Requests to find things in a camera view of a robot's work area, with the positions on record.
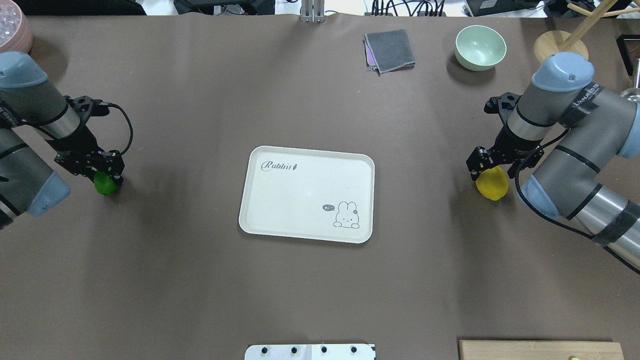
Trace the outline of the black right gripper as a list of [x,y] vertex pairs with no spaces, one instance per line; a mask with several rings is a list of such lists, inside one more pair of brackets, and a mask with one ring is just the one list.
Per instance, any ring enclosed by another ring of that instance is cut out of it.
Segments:
[[498,166],[510,165],[507,176],[514,179],[519,170],[537,166],[544,150],[539,141],[515,137],[497,137],[494,145],[486,149],[476,146],[466,160],[470,178],[475,182],[482,173]]

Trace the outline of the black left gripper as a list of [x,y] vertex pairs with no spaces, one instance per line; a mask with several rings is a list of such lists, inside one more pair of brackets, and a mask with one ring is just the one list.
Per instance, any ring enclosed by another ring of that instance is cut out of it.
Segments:
[[80,153],[71,149],[57,148],[54,161],[74,176],[88,178],[92,183],[96,171],[103,172],[115,180],[120,187],[124,182],[122,173],[125,169],[122,153],[118,150],[109,152],[97,150],[91,153]]

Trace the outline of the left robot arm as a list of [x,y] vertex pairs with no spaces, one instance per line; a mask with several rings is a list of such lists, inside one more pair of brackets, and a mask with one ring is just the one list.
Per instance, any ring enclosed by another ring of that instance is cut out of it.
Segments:
[[21,215],[40,217],[71,192],[53,168],[93,183],[112,195],[121,189],[124,155],[133,143],[133,125],[125,148],[105,149],[89,120],[122,108],[92,98],[63,95],[29,54],[11,51],[0,57],[0,225],[9,227]]

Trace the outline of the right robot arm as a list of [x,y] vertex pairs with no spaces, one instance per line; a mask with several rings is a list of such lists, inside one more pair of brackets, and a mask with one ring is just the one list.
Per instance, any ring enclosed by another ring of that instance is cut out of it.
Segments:
[[634,202],[596,181],[614,157],[639,154],[639,105],[594,82],[583,55],[556,52],[521,95],[487,100],[502,128],[490,148],[466,160],[473,182],[509,166],[521,201],[549,223],[593,241],[639,271],[639,214]]

